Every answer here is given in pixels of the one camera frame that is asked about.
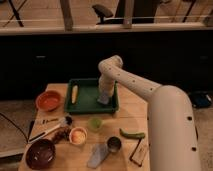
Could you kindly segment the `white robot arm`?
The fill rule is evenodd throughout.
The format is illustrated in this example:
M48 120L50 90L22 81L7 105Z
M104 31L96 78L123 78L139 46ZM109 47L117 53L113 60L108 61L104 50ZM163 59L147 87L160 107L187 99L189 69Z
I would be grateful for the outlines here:
M191 101L180 88L162 85L122 69L118 55L98 64L99 100L106 104L116 82L147 105L150 171L201 171Z

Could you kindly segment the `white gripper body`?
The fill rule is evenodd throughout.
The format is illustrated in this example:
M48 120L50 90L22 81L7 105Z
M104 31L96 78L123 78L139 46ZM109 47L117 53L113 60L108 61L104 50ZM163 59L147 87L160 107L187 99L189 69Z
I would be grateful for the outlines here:
M115 81L106 76L101 76L99 78L99 91L101 93L106 93L109 97L114 94Z

